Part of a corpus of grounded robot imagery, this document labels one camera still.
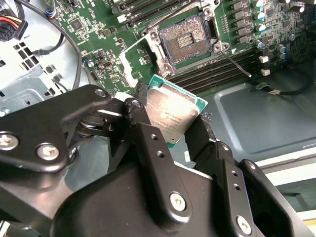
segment electrolytic capacitor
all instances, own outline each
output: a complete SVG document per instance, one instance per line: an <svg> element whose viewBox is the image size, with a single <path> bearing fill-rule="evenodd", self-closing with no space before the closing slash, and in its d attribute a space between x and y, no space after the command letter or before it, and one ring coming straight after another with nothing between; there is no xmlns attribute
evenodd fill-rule
<svg viewBox="0 0 316 237"><path fill-rule="evenodd" d="M255 18L259 21L264 21L265 20L265 14L261 11L258 11L256 14L255 14Z"/></svg>
<svg viewBox="0 0 316 237"><path fill-rule="evenodd" d="M305 7L303 7L303 6L294 6L291 9L295 12L298 12L298 13L303 13L305 11Z"/></svg>
<svg viewBox="0 0 316 237"><path fill-rule="evenodd" d="M259 31L259 32L264 32L266 30L266 26L264 24L259 24L257 25L256 27L256 31Z"/></svg>

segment black memory slot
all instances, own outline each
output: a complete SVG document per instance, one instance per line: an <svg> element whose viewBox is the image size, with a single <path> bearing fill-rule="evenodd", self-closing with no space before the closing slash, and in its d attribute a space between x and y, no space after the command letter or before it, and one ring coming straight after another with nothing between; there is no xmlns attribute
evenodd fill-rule
<svg viewBox="0 0 316 237"><path fill-rule="evenodd" d="M245 70L249 71L249 69L251 69L252 66L253 65L248 64L248 65L244 65L243 67ZM230 70L227 70L226 72L221 72L221 73L210 75L210 76L204 76L203 78L201 78L200 80L194 83L190 83L184 86L181 86L181 85L178 85L178 86L184 88L185 90L193 91L193 90L196 90L197 88L204 87L215 81L222 81L231 75L236 75L236 73L238 74L238 72L235 69L230 69Z"/></svg>
<svg viewBox="0 0 316 237"><path fill-rule="evenodd" d="M239 62L239 61L241 61L241 60L243 60L245 58L251 57L251 56L254 56L253 52L251 52L251 53L245 52L245 53L240 53L238 55L234 55L232 57L232 59L234 59L235 61ZM168 80L173 82L173 83L176 83L177 81L179 81L181 79L190 78L190 76L203 74L204 72L216 69L218 67L222 67L222 66L224 66L226 64L229 64L229 63L230 63L230 61L228 59L222 59L222 60L220 60L218 62L215 62L215 63L212 63L210 65L207 65L206 67L195 69L194 71L191 71L191 72L188 72L188 73L176 76L176 77L169 78Z"/></svg>
<svg viewBox="0 0 316 237"><path fill-rule="evenodd" d="M146 13L143 13L143 14L137 16L136 18L130 20L128 22L128 24L138 24L141 21L146 20L147 18L158 14L161 11L163 11L163 10L169 8L169 7L176 6L178 3L183 2L183 1L184 0L180 0L180 1L179 0L171 0L171 1L167 2L167 3L165 3L164 5L158 6L158 7L154 8L154 9L152 9L152 10L146 12Z"/></svg>
<svg viewBox="0 0 316 237"><path fill-rule="evenodd" d="M144 11L144 10L146 10L147 7L149 7L155 3L157 3L157 0L148 0L144 4L141 4L137 7L130 9L128 12L130 12L131 14L139 14L138 11Z"/></svg>
<svg viewBox="0 0 316 237"><path fill-rule="evenodd" d="M244 57L243 59L240 59L240 60L236 59L236 61L237 62L242 61L243 64L245 64L245 63L253 62L254 59L253 59L253 55L251 55L249 57ZM197 80L200 80L200 77L202 77L205 74L211 75L211 74L216 74L219 72L225 72L226 70L229 70L230 68L235 69L236 66L234 64L232 64L230 61L228 61L226 63L218 65L217 67L213 67L213 65L210 65L209 67L207 67L203 71L192 72L192 73L190 73L190 76L175 78L175 80L170 79L169 81L171 81L172 83L175 83L177 85L180 85L180 84L184 83L185 81L195 80L195 78L197 78Z"/></svg>

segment small component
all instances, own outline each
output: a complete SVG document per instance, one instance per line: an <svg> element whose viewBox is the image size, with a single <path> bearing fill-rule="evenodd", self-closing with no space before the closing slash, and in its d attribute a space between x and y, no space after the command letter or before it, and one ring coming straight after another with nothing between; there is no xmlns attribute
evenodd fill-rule
<svg viewBox="0 0 316 237"><path fill-rule="evenodd" d="M234 14L234 18L235 18L236 20L238 20L238 19L240 19L240 18L242 18L242 17L244 17L244 12L243 12L243 11L239 11L239 12L236 12L236 13Z"/></svg>
<svg viewBox="0 0 316 237"><path fill-rule="evenodd" d="M262 39L261 39L261 42L262 43L268 43L268 37L267 36L265 36L265 37L263 37Z"/></svg>
<svg viewBox="0 0 316 237"><path fill-rule="evenodd" d="M105 36L105 37L108 37L110 34L111 34L111 31L109 29L105 29L103 30L102 34Z"/></svg>
<svg viewBox="0 0 316 237"><path fill-rule="evenodd" d="M266 11L267 16L272 16L275 13L273 8L270 8Z"/></svg>
<svg viewBox="0 0 316 237"><path fill-rule="evenodd" d="M264 44L263 44L260 40L257 40L257 41L256 41L256 47L257 47L257 48L260 49L260 48L263 48L263 46L264 46Z"/></svg>
<svg viewBox="0 0 316 237"><path fill-rule="evenodd" d="M71 7L79 6L78 0L68 0Z"/></svg>
<svg viewBox="0 0 316 237"><path fill-rule="evenodd" d="M241 29L237 30L236 33L239 36L245 35L245 34L247 34L247 28L246 27L241 28Z"/></svg>
<svg viewBox="0 0 316 237"><path fill-rule="evenodd" d="M280 44L280 45L277 47L277 50L278 50L280 53L286 53L286 47L283 46L283 44Z"/></svg>
<svg viewBox="0 0 316 237"><path fill-rule="evenodd" d="M236 26L237 28L242 27L242 26L245 26L245 25L246 25L245 19L242 19L242 20L240 20L240 21L236 21L236 22L235 22L235 26Z"/></svg>
<svg viewBox="0 0 316 237"><path fill-rule="evenodd" d="M268 56L259 56L260 63L267 63L269 61Z"/></svg>
<svg viewBox="0 0 316 237"><path fill-rule="evenodd" d="M295 41L296 39L296 36L294 34L291 34L289 37L288 37L288 40L289 41Z"/></svg>
<svg viewBox="0 0 316 237"><path fill-rule="evenodd" d="M277 56L278 56L279 59L281 59L281 60L285 60L285 59L286 59L286 53L278 53Z"/></svg>
<svg viewBox="0 0 316 237"><path fill-rule="evenodd" d="M263 75L264 77L270 75L270 70L269 69L261 69L261 75Z"/></svg>
<svg viewBox="0 0 316 237"><path fill-rule="evenodd" d="M283 27L288 27L290 25L290 21L284 21L284 22L282 22L282 26Z"/></svg>
<svg viewBox="0 0 316 237"><path fill-rule="evenodd" d="M113 26L110 27L110 31L111 31L112 34L115 34L115 33L118 32L117 28L115 28Z"/></svg>
<svg viewBox="0 0 316 237"><path fill-rule="evenodd" d="M265 14L261 11L258 11L255 14L255 19L259 20L259 21L264 21L265 20Z"/></svg>
<svg viewBox="0 0 316 237"><path fill-rule="evenodd" d="M235 2L232 6L233 10L242 9L242 1Z"/></svg>
<svg viewBox="0 0 316 237"><path fill-rule="evenodd" d="M264 24L259 24L259 25L257 25L257 27L256 27L256 31L258 31L258 32L264 32L265 30L266 30L266 26L264 25Z"/></svg>
<svg viewBox="0 0 316 237"><path fill-rule="evenodd" d="M29 26L29 23L27 23L26 21L22 21L13 37L17 40L21 40L28 26Z"/></svg>
<svg viewBox="0 0 316 237"><path fill-rule="evenodd" d="M75 31L80 30L83 27L79 19L73 20L70 24L72 25Z"/></svg>
<svg viewBox="0 0 316 237"><path fill-rule="evenodd" d="M294 6L292 7L292 10L298 13L303 13L305 11L305 7L303 6Z"/></svg>
<svg viewBox="0 0 316 237"><path fill-rule="evenodd" d="M253 6L254 6L254 7L257 7L257 8L262 8L262 6L263 6L263 0L256 0L256 1L253 3Z"/></svg>
<svg viewBox="0 0 316 237"><path fill-rule="evenodd" d="M238 39L239 43L248 43L248 36L243 36Z"/></svg>
<svg viewBox="0 0 316 237"><path fill-rule="evenodd" d="M304 25L303 19L300 19L300 20L296 21L296 27L303 26L303 25Z"/></svg>

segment silver screw head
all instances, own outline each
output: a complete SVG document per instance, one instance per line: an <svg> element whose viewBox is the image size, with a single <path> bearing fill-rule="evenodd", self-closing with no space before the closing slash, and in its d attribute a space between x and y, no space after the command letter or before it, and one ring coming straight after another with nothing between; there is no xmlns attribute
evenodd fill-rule
<svg viewBox="0 0 316 237"><path fill-rule="evenodd" d="M245 218L243 218L242 216L238 216L236 218L236 221L242 232L244 232L246 235L251 234L251 227L249 223L245 220Z"/></svg>
<svg viewBox="0 0 316 237"><path fill-rule="evenodd" d="M250 166L250 168L256 169L256 166L253 163L251 163L250 161L248 161L248 165Z"/></svg>
<svg viewBox="0 0 316 237"><path fill-rule="evenodd" d="M45 144L37 149L37 154L44 160L53 160L59 156L59 150L54 145Z"/></svg>
<svg viewBox="0 0 316 237"><path fill-rule="evenodd" d="M183 211L186 209L186 201L180 194L173 193L170 195L170 202L174 209Z"/></svg>
<svg viewBox="0 0 316 237"><path fill-rule="evenodd" d="M98 95L98 96L101 96L101 97L106 97L106 94L103 90L100 90L100 89L96 89L95 90L95 93Z"/></svg>
<svg viewBox="0 0 316 237"><path fill-rule="evenodd" d="M19 145L19 140L11 134L0 134L0 150L10 151Z"/></svg>

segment microchip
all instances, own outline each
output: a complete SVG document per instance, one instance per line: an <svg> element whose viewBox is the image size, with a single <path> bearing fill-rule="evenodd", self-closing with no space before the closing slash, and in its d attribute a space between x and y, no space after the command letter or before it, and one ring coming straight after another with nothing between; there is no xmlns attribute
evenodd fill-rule
<svg viewBox="0 0 316 237"><path fill-rule="evenodd" d="M303 25L304 25L304 21L302 19L296 21L296 26L297 27L303 26Z"/></svg>
<svg viewBox="0 0 316 237"><path fill-rule="evenodd" d="M262 43L264 43L264 44L266 44L266 43L268 43L268 37L263 37L262 39L261 39L261 42Z"/></svg>
<svg viewBox="0 0 316 237"><path fill-rule="evenodd" d="M110 27L110 31L111 31L111 33L113 33L113 34L115 34L115 33L118 32L117 28L115 28L115 27L113 27L113 26Z"/></svg>
<svg viewBox="0 0 316 237"><path fill-rule="evenodd" d="M236 20L238 20L238 19L240 19L240 18L242 18L242 17L244 17L244 12L243 12L243 11L239 11L239 12L236 12L236 13L234 14L234 18L235 18Z"/></svg>
<svg viewBox="0 0 316 237"><path fill-rule="evenodd" d="M238 1L236 3L233 4L233 10L239 10L242 8L242 2Z"/></svg>
<svg viewBox="0 0 316 237"><path fill-rule="evenodd" d="M80 30L83 27L83 25L82 25L82 23L80 22L79 19L76 19L76 20L72 21L71 25L73 26L75 31Z"/></svg>
<svg viewBox="0 0 316 237"><path fill-rule="evenodd" d="M248 36L243 36L238 39L239 43L248 43Z"/></svg>
<svg viewBox="0 0 316 237"><path fill-rule="evenodd" d="M283 27L288 27L290 25L290 21L284 21L283 23L282 23L282 26Z"/></svg>
<svg viewBox="0 0 316 237"><path fill-rule="evenodd" d="M272 16L274 14L274 9L273 8L270 8L266 11L266 16Z"/></svg>
<svg viewBox="0 0 316 237"><path fill-rule="evenodd" d="M247 28L245 27L245 28L241 28L241 29L237 30L237 34L239 36L247 34Z"/></svg>
<svg viewBox="0 0 316 237"><path fill-rule="evenodd" d="M209 53L212 49L207 22L201 15L186 18L158 33L171 65Z"/></svg>
<svg viewBox="0 0 316 237"><path fill-rule="evenodd" d="M111 31L109 29L105 29L102 33L105 37L108 37L111 34Z"/></svg>
<svg viewBox="0 0 316 237"><path fill-rule="evenodd" d="M236 26L237 28L242 27L242 26L244 26L244 25L246 25L245 19L242 19L242 20L240 20L240 21L235 22L235 26Z"/></svg>

